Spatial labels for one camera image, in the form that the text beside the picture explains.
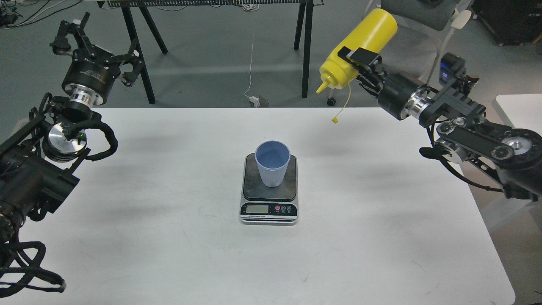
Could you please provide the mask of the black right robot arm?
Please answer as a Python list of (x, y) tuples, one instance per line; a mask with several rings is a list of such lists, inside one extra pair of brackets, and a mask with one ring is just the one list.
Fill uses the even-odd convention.
[(467, 75), (463, 58), (444, 54), (437, 90), (408, 73), (388, 73), (378, 53), (341, 47), (336, 54), (357, 71), (360, 85), (380, 108), (398, 120), (412, 116), (426, 129), (431, 145), (420, 148), (424, 158), (507, 199), (541, 197), (541, 136), (487, 120), (485, 106), (468, 97), (478, 78)]

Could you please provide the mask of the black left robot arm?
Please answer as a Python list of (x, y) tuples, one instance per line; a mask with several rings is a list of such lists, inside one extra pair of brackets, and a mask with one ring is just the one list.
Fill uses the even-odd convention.
[(132, 86), (145, 69), (136, 36), (126, 54), (114, 55), (91, 43), (84, 28), (89, 19), (62, 21), (51, 43), (56, 55), (71, 64), (62, 82), (64, 96), (46, 93), (29, 122), (1, 144), (1, 297), (22, 289), (62, 293), (65, 280), (42, 268), (46, 245), (21, 242), (26, 220), (39, 222), (54, 213), (79, 183), (75, 170), (84, 160), (99, 161), (118, 149), (113, 129), (93, 106), (107, 102), (116, 80)]

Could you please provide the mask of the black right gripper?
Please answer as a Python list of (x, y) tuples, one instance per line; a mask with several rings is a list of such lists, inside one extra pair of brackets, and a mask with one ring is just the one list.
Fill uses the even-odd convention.
[[(351, 50), (342, 47), (337, 52), (337, 55), (358, 71), (362, 68), (374, 71), (380, 64), (380, 55), (364, 48)], [(377, 99), (380, 108), (398, 120), (407, 118), (407, 104), (411, 96), (418, 89), (424, 88), (424, 82), (405, 72), (364, 71), (358, 75), (358, 81), (366, 92)]]

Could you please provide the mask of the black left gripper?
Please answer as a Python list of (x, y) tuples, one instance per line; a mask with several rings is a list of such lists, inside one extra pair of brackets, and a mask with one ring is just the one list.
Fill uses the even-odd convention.
[[(66, 94), (72, 95), (75, 87), (85, 87), (94, 93), (94, 105), (103, 105), (107, 102), (114, 81), (120, 76), (120, 81), (126, 87), (132, 87), (143, 70), (144, 63), (138, 52), (138, 39), (130, 43), (128, 53), (116, 55), (112, 61), (112, 54), (104, 50), (95, 50), (94, 45), (85, 34), (90, 13), (85, 12), (82, 19), (72, 22), (62, 21), (58, 32), (50, 47), (54, 54), (71, 56), (72, 62), (62, 82), (62, 89)], [(72, 49), (68, 40), (71, 35), (77, 44), (77, 50)], [(120, 66), (130, 64), (132, 71), (124, 71), (120, 75)]]

